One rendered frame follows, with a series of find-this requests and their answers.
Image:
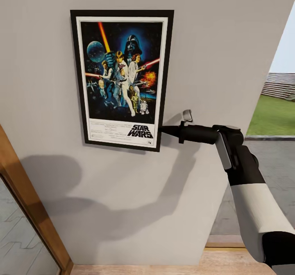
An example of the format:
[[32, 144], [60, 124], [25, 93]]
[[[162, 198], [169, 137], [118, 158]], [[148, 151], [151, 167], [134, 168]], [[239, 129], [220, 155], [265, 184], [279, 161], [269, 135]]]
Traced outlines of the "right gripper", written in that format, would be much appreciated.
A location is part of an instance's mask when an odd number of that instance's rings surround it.
[[183, 144], [184, 140], [192, 142], [202, 142], [204, 138], [205, 128], [201, 125], [184, 126], [184, 121], [181, 121], [179, 126], [162, 126], [158, 128], [163, 133], [170, 134], [179, 138], [179, 143]]

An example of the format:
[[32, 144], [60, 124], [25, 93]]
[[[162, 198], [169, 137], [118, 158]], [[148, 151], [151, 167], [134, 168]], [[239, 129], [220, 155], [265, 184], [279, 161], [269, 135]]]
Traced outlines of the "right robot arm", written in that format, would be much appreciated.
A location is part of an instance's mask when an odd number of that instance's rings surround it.
[[240, 234], [250, 255], [277, 275], [295, 275], [295, 230], [270, 192], [259, 162], [240, 128], [195, 125], [191, 109], [183, 111], [179, 126], [162, 126], [163, 133], [184, 140], [215, 144], [232, 190]]

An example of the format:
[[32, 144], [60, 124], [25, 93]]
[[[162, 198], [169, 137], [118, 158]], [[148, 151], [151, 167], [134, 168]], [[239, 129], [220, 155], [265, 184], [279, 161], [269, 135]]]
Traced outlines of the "poster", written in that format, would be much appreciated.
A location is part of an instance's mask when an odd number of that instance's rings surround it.
[[174, 10], [70, 10], [85, 144], [160, 151]]

